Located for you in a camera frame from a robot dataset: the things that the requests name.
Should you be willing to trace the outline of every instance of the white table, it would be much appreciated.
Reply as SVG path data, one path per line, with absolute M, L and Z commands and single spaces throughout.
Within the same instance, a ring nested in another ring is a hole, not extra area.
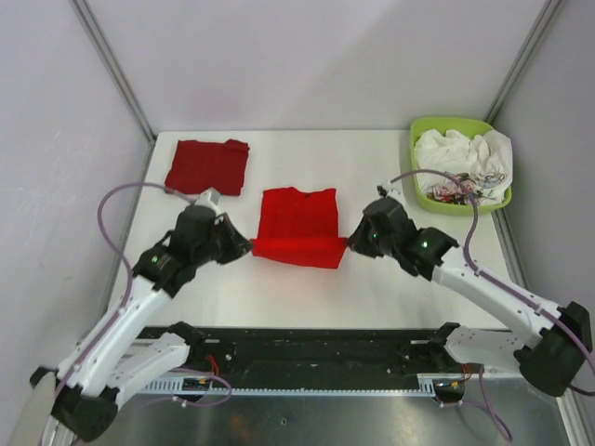
M 339 234 L 350 236 L 376 186 L 411 168 L 408 132 L 257 131 L 164 132 L 159 135 L 147 181 L 163 183 L 179 140 L 250 145 L 240 197 L 222 197 L 219 207 L 246 238 L 258 232 L 262 192 L 295 186 L 303 191 L 337 188 Z M 463 242 L 470 217 L 441 216 L 417 206 L 413 183 L 403 183 L 409 216 Z M 142 191 L 126 244 L 134 265 L 139 255 L 173 229 L 185 203 L 159 190 Z M 471 252 L 508 277 L 494 222 L 481 216 Z M 112 304 L 125 284 L 121 269 Z M 208 264 L 149 325 L 185 321 L 196 326 L 284 328 L 434 328 L 457 321 L 474 328 L 504 328 L 465 298 L 422 278 L 410 277 L 390 258 L 370 259 L 347 251 L 337 270 L 299 268 L 246 256 L 225 267 Z

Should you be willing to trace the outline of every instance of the folded cloth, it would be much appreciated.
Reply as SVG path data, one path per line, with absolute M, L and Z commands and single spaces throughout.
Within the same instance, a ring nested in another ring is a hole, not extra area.
M 249 150 L 245 142 L 235 139 L 179 141 L 165 185 L 187 194 L 215 188 L 223 195 L 240 195 Z
M 337 190 L 265 190 L 252 254 L 301 267 L 337 269 L 346 248 L 338 237 Z
M 473 139 L 456 130 L 447 130 L 444 136 L 438 130 L 428 130 L 419 137 L 415 151 L 420 168 L 457 177 L 479 205 L 502 203 L 512 183 L 512 145 L 495 130 Z M 446 178 L 419 174 L 417 182 L 432 200 L 469 204 L 465 191 Z

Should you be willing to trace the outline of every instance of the crumpled white fabric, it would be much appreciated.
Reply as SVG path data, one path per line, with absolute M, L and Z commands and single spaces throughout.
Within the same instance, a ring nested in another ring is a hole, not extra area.
M 512 183 L 512 144 L 496 130 L 473 139 L 456 130 L 447 130 L 444 135 L 428 130 L 419 137 L 415 153 L 420 168 L 458 177 L 479 205 L 502 203 L 504 192 Z M 464 192 L 446 178 L 419 174 L 417 181 L 433 200 L 469 204 Z

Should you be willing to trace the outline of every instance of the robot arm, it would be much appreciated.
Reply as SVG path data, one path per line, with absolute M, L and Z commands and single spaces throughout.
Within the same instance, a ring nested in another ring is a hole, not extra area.
M 61 391 L 52 415 L 80 439 L 99 437 L 135 393 L 184 364 L 189 355 L 200 354 L 192 350 L 201 348 L 201 334 L 179 322 L 144 351 L 123 360 L 150 317 L 194 278 L 198 268 L 209 261 L 227 264 L 252 249 L 218 209 L 216 194 L 205 192 L 186 207 L 176 227 L 140 256 L 130 296 L 108 310 L 54 371 Z M 47 372 L 40 367 L 32 384 Z
M 559 397 L 585 361 L 576 345 L 546 310 L 592 350 L 588 312 L 575 302 L 566 308 L 521 288 L 480 264 L 472 269 L 456 240 L 435 228 L 418 229 L 409 219 L 403 195 L 379 187 L 382 198 L 364 209 L 364 218 L 348 240 L 352 251 L 371 257 L 390 256 L 413 276 L 422 276 L 460 293 L 499 319 L 511 333 L 472 330 L 446 324 L 439 332 L 446 351 L 458 362 L 476 362 L 520 371 L 533 386 Z M 538 304 L 533 310 L 480 271 Z

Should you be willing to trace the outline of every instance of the red fabric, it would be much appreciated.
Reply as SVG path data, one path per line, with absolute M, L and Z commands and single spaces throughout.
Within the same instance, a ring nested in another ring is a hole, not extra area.
M 336 192 L 265 190 L 252 254 L 301 267 L 337 269 L 347 245 L 338 237 Z
M 240 195 L 250 147 L 242 141 L 179 141 L 165 185 L 187 194 L 217 189 Z

